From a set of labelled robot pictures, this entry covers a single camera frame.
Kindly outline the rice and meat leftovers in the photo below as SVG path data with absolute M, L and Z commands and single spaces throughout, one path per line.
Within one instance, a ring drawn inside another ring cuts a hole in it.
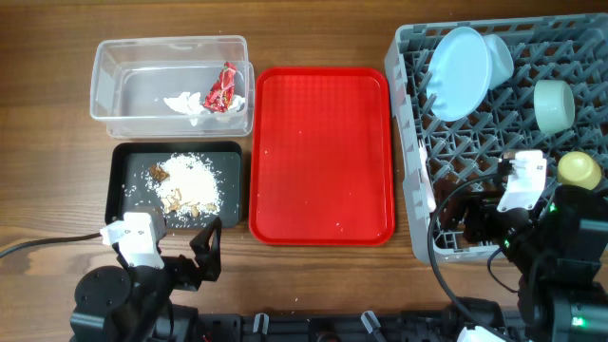
M 128 157 L 123 210 L 161 209 L 171 228 L 195 228 L 220 213 L 220 172 L 202 153 L 149 153 Z

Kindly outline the yellow plastic cup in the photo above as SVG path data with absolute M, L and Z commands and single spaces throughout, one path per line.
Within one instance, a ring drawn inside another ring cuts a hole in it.
M 593 190 L 601 181 L 601 169 L 588 154 L 573 151 L 560 158 L 557 178 L 561 184 Z

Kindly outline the mint green bowl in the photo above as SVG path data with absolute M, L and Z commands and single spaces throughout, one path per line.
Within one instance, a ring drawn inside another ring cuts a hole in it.
M 575 119 L 574 95 L 561 80 L 540 80 L 534 86 L 534 113 L 540 132 L 553 135 L 570 128 Z

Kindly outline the light blue plate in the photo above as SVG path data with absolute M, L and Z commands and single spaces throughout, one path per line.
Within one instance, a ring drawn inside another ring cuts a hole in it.
M 427 96 L 435 96 L 432 114 L 445 122 L 471 114 L 489 89 L 491 70 L 490 52 L 479 32 L 468 27 L 450 31 L 428 65 Z

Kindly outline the light blue food bowl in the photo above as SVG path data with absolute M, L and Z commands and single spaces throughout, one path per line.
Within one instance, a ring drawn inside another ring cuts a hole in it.
M 496 34 L 484 36 L 484 42 L 491 56 L 490 90 L 502 85 L 514 73 L 514 62 L 505 41 Z

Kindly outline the white napkin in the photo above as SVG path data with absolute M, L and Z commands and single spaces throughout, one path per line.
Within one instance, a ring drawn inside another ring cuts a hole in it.
M 182 92 L 178 97 L 164 98 L 164 103 L 173 111 L 189 117 L 189 122 L 192 126 L 197 126 L 200 121 L 200 116 L 208 116 L 212 114 L 223 115 L 231 111 L 239 111 L 244 108 L 245 98 L 239 95 L 233 97 L 232 102 L 227 110 L 223 113 L 218 109 L 210 109 L 205 107 L 200 101 L 201 94 L 199 92 L 190 93 Z

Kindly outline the red snack wrapper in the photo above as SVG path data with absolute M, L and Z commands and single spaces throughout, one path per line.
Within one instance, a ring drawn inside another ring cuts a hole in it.
M 235 76 L 237 67 L 225 62 L 216 82 L 206 95 L 202 106 L 210 111 L 226 112 L 233 102 L 235 95 Z

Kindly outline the white plastic fork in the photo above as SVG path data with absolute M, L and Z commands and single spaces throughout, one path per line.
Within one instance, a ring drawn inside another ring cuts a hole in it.
M 436 201 L 435 201 L 433 189 L 432 189 L 432 186 L 430 183 L 430 178 L 428 176 L 428 170 L 427 170 L 428 154 L 427 154 L 427 150 L 426 150 L 424 141 L 422 139 L 420 139 L 418 141 L 418 144 L 419 144 L 420 160 L 421 160 L 421 165 L 422 165 L 422 168 L 420 171 L 420 176 L 421 176 L 421 180 L 426 189 L 427 208 L 428 208 L 429 212 L 432 213 L 436 209 Z

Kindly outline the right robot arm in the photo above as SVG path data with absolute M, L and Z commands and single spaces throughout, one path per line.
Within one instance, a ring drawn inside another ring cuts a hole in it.
M 604 341 L 607 292 L 595 280 L 607 245 L 607 192 L 560 185 L 536 219 L 494 212 L 481 223 L 521 272 L 518 309 L 531 341 Z

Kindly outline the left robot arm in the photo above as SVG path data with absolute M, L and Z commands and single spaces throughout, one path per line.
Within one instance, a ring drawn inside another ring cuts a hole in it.
M 175 306 L 175 290 L 195 292 L 221 273 L 222 222 L 214 218 L 191 239 L 195 256 L 164 256 L 161 268 L 104 266 L 86 274 L 75 289 L 69 323 L 73 341 L 202 341 L 199 310 Z

